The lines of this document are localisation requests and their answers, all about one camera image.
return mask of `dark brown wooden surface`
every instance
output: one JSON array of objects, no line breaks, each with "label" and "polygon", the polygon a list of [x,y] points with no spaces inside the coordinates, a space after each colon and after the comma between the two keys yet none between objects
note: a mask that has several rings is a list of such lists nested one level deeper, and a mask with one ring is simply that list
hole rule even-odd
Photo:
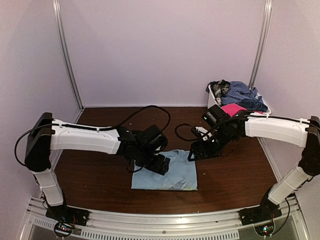
[{"label": "dark brown wooden surface", "polygon": [[[138,108],[86,108],[79,124],[113,126]],[[190,142],[175,136],[180,123],[208,127],[202,121],[203,107],[168,107],[171,123],[164,131],[169,144],[166,151],[189,150]],[[125,124],[131,130],[144,130],[151,124],[160,128],[167,116],[157,109],[148,109]],[[181,129],[186,138],[190,129]],[[58,181],[67,203],[72,206],[144,214],[197,213],[227,210],[256,205],[266,190],[276,183],[268,160],[255,138],[242,138],[229,143],[230,155],[196,163],[198,191],[132,190],[132,174],[121,156],[101,152],[64,150],[56,167]]]}]

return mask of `white basket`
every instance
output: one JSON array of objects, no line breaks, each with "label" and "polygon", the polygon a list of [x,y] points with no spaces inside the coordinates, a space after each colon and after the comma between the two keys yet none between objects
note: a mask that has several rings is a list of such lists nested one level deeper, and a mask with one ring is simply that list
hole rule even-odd
[{"label": "white basket", "polygon": [[[214,93],[211,91],[210,84],[208,85],[208,89],[209,89],[209,98],[208,98],[207,108],[209,109],[209,108],[211,108],[213,105],[216,105],[216,104],[218,105],[218,103],[217,103],[217,101],[216,101],[216,98],[215,98]],[[271,114],[272,111],[271,111],[270,107],[267,105],[267,103],[266,103],[265,100],[263,100],[263,102],[264,102],[264,105],[266,105],[266,106],[268,107],[268,111],[264,112],[263,114],[265,114],[265,115]]]}]

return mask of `white backdrop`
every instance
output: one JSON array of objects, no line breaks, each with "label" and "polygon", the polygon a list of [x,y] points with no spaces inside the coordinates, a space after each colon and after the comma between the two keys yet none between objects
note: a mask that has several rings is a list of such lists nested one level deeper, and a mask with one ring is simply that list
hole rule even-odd
[{"label": "white backdrop", "polygon": [[204,106],[210,81],[249,83],[264,1],[68,0],[83,105]]},{"label": "white backdrop", "polygon": [[[52,1],[0,2],[0,239],[17,239],[31,196],[32,173],[14,158],[17,138],[43,112],[73,122],[78,115],[60,49]],[[23,161],[26,141],[18,147]]]},{"label": "white backdrop", "polygon": [[[320,117],[320,2],[273,1],[270,30],[256,86],[273,115]],[[300,159],[302,148],[267,140],[284,176]],[[320,239],[320,177],[297,192],[312,240]]]}]

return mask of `robotic arm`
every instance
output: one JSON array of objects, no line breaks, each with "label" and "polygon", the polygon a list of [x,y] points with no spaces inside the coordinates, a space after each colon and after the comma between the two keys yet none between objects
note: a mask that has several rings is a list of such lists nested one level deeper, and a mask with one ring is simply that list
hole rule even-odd
[{"label": "robotic arm", "polygon": [[47,202],[47,217],[62,223],[86,225],[88,212],[67,207],[66,198],[50,163],[51,150],[85,150],[123,156],[135,164],[164,175],[170,159],[161,154],[168,143],[161,130],[152,125],[144,131],[118,127],[95,127],[53,119],[45,112],[27,138],[24,164],[33,173]]},{"label": "robotic arm", "polygon": [[[272,186],[262,198],[260,205],[239,211],[242,225],[268,221],[271,216],[281,216],[279,204],[303,184],[320,175],[320,120],[312,116],[307,119],[290,119],[266,116],[260,113],[239,111],[230,117],[218,105],[212,106],[202,118],[211,127],[195,127],[192,132],[198,137],[191,144],[189,161],[221,156],[225,145],[241,137],[261,137],[279,140],[304,148],[302,158],[289,173]],[[265,228],[261,236],[272,231]]]}]

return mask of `pink cloth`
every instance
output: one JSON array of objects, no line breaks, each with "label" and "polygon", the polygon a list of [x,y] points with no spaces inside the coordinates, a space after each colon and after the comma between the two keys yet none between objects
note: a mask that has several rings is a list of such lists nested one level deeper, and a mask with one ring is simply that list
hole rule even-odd
[{"label": "pink cloth", "polygon": [[230,117],[233,117],[234,115],[236,115],[237,112],[239,112],[240,110],[247,110],[246,108],[239,106],[236,103],[230,103],[228,105],[224,105],[221,107],[223,111],[225,111],[227,114],[230,115]]}]

